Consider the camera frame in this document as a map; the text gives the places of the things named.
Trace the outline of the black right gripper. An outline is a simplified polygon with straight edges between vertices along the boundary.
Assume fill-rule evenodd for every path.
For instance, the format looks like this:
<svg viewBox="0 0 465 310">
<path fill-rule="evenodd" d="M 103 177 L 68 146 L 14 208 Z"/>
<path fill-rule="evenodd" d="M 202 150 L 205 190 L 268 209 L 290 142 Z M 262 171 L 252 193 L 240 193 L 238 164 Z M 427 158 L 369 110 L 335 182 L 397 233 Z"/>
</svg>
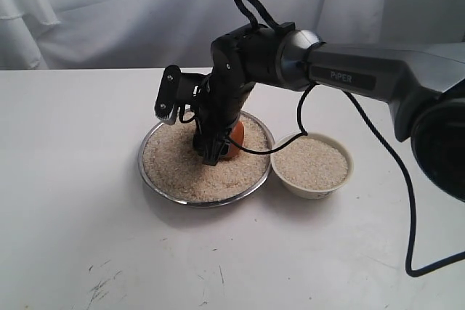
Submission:
<svg viewBox="0 0 465 310">
<path fill-rule="evenodd" d="M 230 132 L 240 120 L 240 112 L 254 82 L 240 82 L 232 76 L 210 73 L 200 88 L 199 104 L 193 108 L 196 130 L 193 137 L 195 151 L 206 165 L 216 165 L 230 138 Z"/>
</svg>

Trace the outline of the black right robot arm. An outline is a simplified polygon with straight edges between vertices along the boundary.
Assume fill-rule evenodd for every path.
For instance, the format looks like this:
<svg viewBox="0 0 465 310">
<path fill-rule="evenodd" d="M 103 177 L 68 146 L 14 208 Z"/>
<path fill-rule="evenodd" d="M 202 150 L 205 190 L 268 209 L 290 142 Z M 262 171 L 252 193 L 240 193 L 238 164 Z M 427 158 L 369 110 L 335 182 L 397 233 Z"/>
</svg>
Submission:
<svg viewBox="0 0 465 310">
<path fill-rule="evenodd" d="M 215 39 L 198 94 L 194 145 L 205 164 L 256 83 L 293 91 L 322 84 L 389 105 L 395 137 L 409 140 L 429 180 L 464 199 L 464 45 L 327 44 L 309 30 L 245 25 Z"/>
</svg>

